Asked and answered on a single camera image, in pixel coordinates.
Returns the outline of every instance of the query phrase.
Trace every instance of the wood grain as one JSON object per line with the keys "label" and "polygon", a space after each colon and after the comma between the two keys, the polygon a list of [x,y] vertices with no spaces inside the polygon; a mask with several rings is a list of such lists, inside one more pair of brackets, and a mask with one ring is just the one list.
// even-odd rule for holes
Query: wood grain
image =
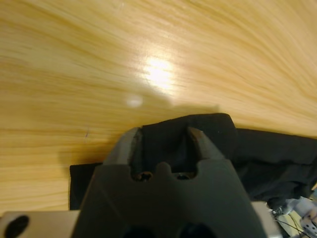
{"label": "wood grain", "polygon": [[0,214],[68,207],[133,126],[229,113],[317,137],[314,0],[0,0]]}

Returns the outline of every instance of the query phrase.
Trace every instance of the cable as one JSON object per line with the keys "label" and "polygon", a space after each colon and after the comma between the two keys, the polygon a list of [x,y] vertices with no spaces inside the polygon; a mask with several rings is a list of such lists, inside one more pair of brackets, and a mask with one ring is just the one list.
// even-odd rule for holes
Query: cable
{"label": "cable", "polygon": [[[293,229],[296,229],[297,231],[300,231],[299,229],[295,228],[294,226],[292,226],[292,225],[290,225],[290,224],[288,224],[288,223],[286,223],[286,222],[283,222],[283,221],[280,221],[280,220],[277,220],[277,219],[275,219],[275,221],[276,221],[276,222],[283,223],[283,224],[286,224],[286,225],[292,227]],[[302,233],[303,233],[304,235],[306,235],[307,237],[312,238],[312,237],[309,236],[307,233],[305,233],[305,232],[302,232]]]}
{"label": "cable", "polygon": [[288,214],[288,215],[289,215],[289,217],[293,220],[293,222],[294,222],[294,224],[295,224],[295,226],[296,226],[296,230],[297,230],[297,232],[298,232],[299,238],[301,238],[301,233],[299,232],[299,229],[298,229],[298,227],[297,227],[297,223],[295,222],[295,219],[293,218],[293,216],[292,216],[291,214]]}

